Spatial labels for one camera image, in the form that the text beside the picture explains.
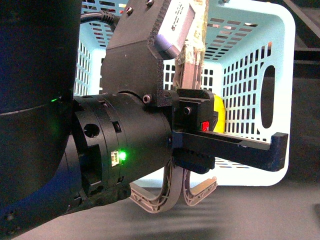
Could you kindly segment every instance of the screw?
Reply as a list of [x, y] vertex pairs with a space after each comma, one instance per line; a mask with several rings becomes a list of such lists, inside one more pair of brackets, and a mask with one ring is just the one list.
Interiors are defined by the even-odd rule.
[[190, 115], [191, 112], [192, 112], [192, 108], [189, 107], [189, 106], [186, 106], [184, 109], [183, 109], [183, 112], [185, 115]]
[[128, 14], [128, 16], [130, 16], [133, 12], [134, 12], [134, 9], [132, 7], [130, 7], [130, 6], [128, 6], [125, 9], [125, 13]]
[[152, 96], [150, 94], [144, 95], [142, 101], [144, 104], [149, 104], [152, 101]]
[[145, 5], [146, 5], [148, 8], [151, 8], [154, 3], [155, 3], [155, 0], [146, 0], [146, 1], [145, 1]]

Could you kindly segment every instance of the dark floor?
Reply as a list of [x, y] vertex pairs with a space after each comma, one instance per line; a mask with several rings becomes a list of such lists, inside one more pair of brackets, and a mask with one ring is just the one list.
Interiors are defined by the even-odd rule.
[[319, 240], [320, 184], [219, 186], [195, 207], [150, 214], [130, 199], [59, 217], [16, 240]]

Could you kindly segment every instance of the black cable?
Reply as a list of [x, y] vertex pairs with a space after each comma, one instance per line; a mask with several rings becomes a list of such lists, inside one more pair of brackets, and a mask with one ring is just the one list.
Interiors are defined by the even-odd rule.
[[88, 23], [92, 21], [98, 21], [101, 23], [106, 23], [110, 26], [111, 30], [114, 31], [120, 20], [119, 16], [114, 15], [108, 11], [97, 11], [97, 12], [87, 12], [82, 13], [80, 17], [80, 23]]

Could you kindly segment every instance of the connector port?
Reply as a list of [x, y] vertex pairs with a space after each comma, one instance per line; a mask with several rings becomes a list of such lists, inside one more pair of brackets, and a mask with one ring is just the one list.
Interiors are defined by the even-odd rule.
[[119, 164], [119, 151], [111, 152], [111, 166], [114, 167]]

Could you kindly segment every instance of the white plastic basket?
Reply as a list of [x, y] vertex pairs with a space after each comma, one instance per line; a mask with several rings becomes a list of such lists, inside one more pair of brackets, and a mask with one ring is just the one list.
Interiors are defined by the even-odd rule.
[[[83, 2], [82, 11], [107, 8], [119, 14], [125, 3], [123, 0], [90, 0]], [[91, 58], [85, 58], [90, 61], [87, 71], [83, 65], [77, 66], [89, 76], [89, 82], [84, 83], [88, 94], [99, 92], [101, 60], [111, 35], [110, 28], [101, 23], [81, 26], [80, 42]], [[276, 132], [290, 133], [294, 39], [294, 20], [282, 6], [252, 0], [209, 1], [201, 87], [222, 97], [226, 108], [226, 134], [268, 142]], [[165, 89], [172, 87], [174, 65], [174, 60], [164, 63]], [[275, 68], [273, 121], [265, 128], [261, 116], [261, 92], [269, 66]], [[192, 184], [216, 176], [219, 185], [273, 185], [286, 174], [288, 159], [289, 144], [285, 166], [278, 172], [217, 158], [214, 170], [204, 175], [193, 174]], [[142, 187], [161, 187], [162, 178], [163, 172], [159, 170], [137, 182]]]

